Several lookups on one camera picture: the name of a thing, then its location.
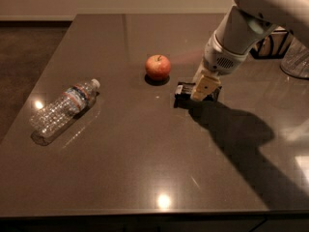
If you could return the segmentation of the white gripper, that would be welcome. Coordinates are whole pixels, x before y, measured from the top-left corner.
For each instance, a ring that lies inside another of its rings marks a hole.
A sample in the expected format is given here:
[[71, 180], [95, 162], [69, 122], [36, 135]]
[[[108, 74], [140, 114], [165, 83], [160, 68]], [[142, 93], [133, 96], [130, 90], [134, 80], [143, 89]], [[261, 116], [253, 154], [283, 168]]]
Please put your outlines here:
[[205, 70], [200, 70], [194, 75], [194, 86], [190, 97], [194, 101], [201, 102], [221, 85], [218, 76], [232, 73], [244, 62], [247, 55], [247, 46], [242, 47], [235, 40], [226, 43], [225, 39], [214, 31], [204, 50]]

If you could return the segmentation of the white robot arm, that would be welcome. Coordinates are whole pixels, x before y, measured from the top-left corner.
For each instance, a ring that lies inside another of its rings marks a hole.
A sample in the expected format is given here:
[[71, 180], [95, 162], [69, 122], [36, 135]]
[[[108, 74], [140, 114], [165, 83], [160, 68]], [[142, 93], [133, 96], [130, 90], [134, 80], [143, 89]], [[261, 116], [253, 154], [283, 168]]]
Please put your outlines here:
[[193, 77], [191, 98], [200, 102], [220, 85], [221, 75], [232, 73], [251, 48], [278, 26], [309, 46], [309, 0], [234, 0], [205, 46]]

